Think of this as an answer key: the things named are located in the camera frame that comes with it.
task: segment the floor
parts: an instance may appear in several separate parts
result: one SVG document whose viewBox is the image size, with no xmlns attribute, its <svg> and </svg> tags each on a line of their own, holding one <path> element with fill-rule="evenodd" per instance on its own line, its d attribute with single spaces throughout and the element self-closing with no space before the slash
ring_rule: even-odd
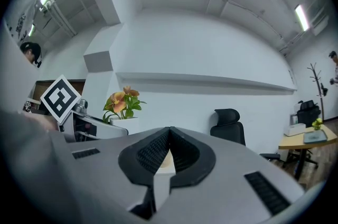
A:
<svg viewBox="0 0 338 224">
<path fill-rule="evenodd" d="M 335 134 L 338 135 L 338 119 L 325 123 Z M 305 190 L 310 189 L 317 183 L 326 180 L 330 174 L 330 170 L 338 157 L 338 142 L 323 147 L 313 148 L 310 150 L 313 154 L 311 159 L 318 162 L 318 168 L 315 165 L 305 162 L 299 183 Z M 275 161 L 274 164 L 282 169 L 282 162 Z M 283 169 L 290 175 L 294 176 L 297 163 L 287 164 Z"/>
</svg>

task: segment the office table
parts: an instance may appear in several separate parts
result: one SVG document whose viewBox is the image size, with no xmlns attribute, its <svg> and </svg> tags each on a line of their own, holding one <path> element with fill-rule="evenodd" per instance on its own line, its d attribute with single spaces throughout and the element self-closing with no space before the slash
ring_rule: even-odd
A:
<svg viewBox="0 0 338 224">
<path fill-rule="evenodd" d="M 307 149 L 321 147 L 321 146 L 325 146 L 325 145 L 337 142 L 337 136 L 328 127 L 326 127 L 325 125 L 322 125 L 321 129 L 325 132 L 327 136 L 326 142 L 304 144 L 303 142 L 304 133 L 302 133 L 302 134 L 298 134 L 298 135 L 291 136 L 291 137 L 284 135 L 283 139 L 279 143 L 278 148 L 281 150 L 301 150 L 299 164 L 298 164 L 298 168 L 295 174 L 296 180 L 299 180 L 299 177 L 301 176 Z M 307 133 L 311 131 L 314 131 L 313 127 L 308 127 L 307 129 L 305 129 L 304 132 Z"/>
</svg>

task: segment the small potted plant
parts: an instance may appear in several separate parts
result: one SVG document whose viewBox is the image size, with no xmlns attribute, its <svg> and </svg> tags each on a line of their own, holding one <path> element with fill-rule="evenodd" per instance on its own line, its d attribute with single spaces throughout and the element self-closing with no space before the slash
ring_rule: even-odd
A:
<svg viewBox="0 0 338 224">
<path fill-rule="evenodd" d="M 316 121 L 314 121 L 314 122 L 312 123 L 312 126 L 313 126 L 313 128 L 315 129 L 315 131 L 317 131 L 317 130 L 320 130 L 320 129 L 321 129 L 321 125 L 322 125 L 322 124 L 323 124 L 322 119 L 318 118 L 318 119 L 316 119 Z"/>
<path fill-rule="evenodd" d="M 106 124 L 119 126 L 128 130 L 129 135 L 139 132 L 138 118 L 133 110 L 142 110 L 140 104 L 146 102 L 138 100 L 139 92 L 125 86 L 123 91 L 112 94 L 106 101 L 102 120 Z"/>
</svg>

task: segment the white planter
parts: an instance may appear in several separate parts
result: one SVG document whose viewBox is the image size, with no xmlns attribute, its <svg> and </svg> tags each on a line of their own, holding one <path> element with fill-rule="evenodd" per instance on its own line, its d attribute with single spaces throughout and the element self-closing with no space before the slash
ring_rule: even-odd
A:
<svg viewBox="0 0 338 224">
<path fill-rule="evenodd" d="M 110 117 L 110 124 L 127 129 L 128 135 L 136 134 L 139 132 L 139 120 L 136 117 L 125 120 Z"/>
</svg>

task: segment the desk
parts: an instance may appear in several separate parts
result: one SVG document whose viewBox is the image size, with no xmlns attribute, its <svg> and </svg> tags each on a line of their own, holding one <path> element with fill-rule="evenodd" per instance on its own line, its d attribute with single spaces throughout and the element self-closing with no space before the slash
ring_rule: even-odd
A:
<svg viewBox="0 0 338 224">
<path fill-rule="evenodd" d="M 325 134 L 327 136 L 326 142 L 304 144 L 304 142 L 303 142 L 304 133 L 302 133 L 302 134 L 291 136 L 291 137 L 284 135 L 283 139 L 279 143 L 278 148 L 281 149 L 281 150 L 298 150 L 298 149 L 301 150 L 301 155 L 300 155 L 300 158 L 299 158 L 299 164 L 298 164 L 297 172 L 295 174 L 296 180 L 298 180 L 299 177 L 301 176 L 302 169 L 303 169 L 304 162 L 305 162 L 306 150 L 307 149 L 325 146 L 325 145 L 328 145 L 328 144 L 335 143 L 337 141 L 337 136 L 330 129 L 328 129 L 328 127 L 326 127 L 325 125 L 322 125 L 321 129 L 325 132 Z M 311 132 L 313 130 L 314 130 L 313 127 L 309 127 L 307 129 L 305 129 L 305 133 Z"/>
</svg>

